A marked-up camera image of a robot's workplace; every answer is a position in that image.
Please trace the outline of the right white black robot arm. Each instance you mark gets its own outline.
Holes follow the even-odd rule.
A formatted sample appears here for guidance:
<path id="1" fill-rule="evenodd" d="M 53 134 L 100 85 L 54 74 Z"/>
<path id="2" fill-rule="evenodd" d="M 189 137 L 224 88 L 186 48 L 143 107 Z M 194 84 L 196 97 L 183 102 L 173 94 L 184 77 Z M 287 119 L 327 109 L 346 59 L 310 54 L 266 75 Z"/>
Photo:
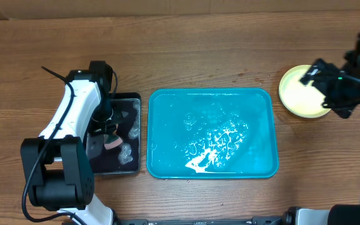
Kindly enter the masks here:
<path id="1" fill-rule="evenodd" d="M 302 68 L 295 81 L 322 94 L 322 106 L 347 119 L 360 104 L 360 59 L 350 59 L 339 69 L 322 59 Z M 359 204 L 336 204 L 330 210 L 291 207 L 276 224 L 360 224 Z"/>

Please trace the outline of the pink sponge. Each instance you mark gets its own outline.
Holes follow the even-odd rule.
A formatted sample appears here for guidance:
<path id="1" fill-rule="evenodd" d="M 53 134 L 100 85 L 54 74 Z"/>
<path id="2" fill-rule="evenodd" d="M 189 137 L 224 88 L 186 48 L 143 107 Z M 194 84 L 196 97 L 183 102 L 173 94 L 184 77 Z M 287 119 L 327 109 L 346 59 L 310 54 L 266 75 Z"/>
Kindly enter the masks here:
<path id="1" fill-rule="evenodd" d="M 104 147 L 106 150 L 114 149 L 120 146 L 123 143 L 123 140 L 115 132 L 112 134 L 104 135 Z"/>

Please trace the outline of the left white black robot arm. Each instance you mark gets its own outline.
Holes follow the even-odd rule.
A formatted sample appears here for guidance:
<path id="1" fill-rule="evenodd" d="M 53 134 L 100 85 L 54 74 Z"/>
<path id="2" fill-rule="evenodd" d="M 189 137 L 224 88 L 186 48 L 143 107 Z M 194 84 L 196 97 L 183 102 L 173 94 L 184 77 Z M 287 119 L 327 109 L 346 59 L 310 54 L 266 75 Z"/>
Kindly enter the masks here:
<path id="1" fill-rule="evenodd" d="M 118 85 L 112 67 L 93 61 L 87 70 L 72 70 L 66 77 L 64 97 L 48 126 L 37 138 L 21 144 L 26 179 L 21 207 L 24 216 L 41 223 L 67 216 L 76 224 L 119 224 L 116 213 L 94 193 L 94 174 L 83 140 L 101 135 L 106 145 L 122 114 L 111 105 Z"/>

